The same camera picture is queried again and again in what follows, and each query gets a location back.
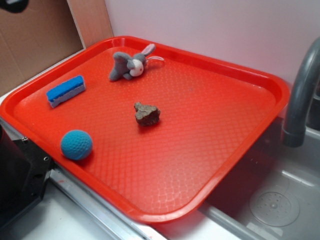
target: ball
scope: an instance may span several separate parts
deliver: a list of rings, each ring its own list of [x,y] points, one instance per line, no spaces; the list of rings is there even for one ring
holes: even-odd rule
[[[61,140],[61,150],[71,160],[82,160],[89,156],[93,143],[90,135],[82,130],[67,132]]]

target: sink basin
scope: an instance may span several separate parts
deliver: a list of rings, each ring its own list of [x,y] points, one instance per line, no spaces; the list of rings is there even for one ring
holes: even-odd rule
[[[271,124],[206,203],[259,239],[320,239],[320,136],[308,129],[303,146],[286,147],[281,122]]]

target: blue sponge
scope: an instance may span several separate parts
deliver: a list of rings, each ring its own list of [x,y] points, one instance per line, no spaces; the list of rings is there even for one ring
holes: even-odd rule
[[[61,83],[46,93],[51,107],[55,108],[70,98],[86,90],[84,78],[79,75]]]
[[[82,160],[89,156],[93,148],[90,135],[85,131],[72,130],[63,136],[61,150],[71,160]]]

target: brown rock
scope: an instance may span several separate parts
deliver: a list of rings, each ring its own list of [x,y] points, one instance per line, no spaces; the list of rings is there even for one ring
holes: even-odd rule
[[[143,105],[140,102],[134,104],[136,111],[135,120],[141,126],[152,126],[159,122],[160,110],[156,106]]]

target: gray plush elephant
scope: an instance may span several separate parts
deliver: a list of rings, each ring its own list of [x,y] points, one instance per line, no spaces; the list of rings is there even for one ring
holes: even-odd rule
[[[140,76],[147,64],[146,56],[150,55],[155,49],[156,45],[152,43],[141,53],[137,53],[133,57],[121,51],[114,53],[114,67],[109,76],[110,80],[117,81],[122,77],[131,80],[133,77]]]

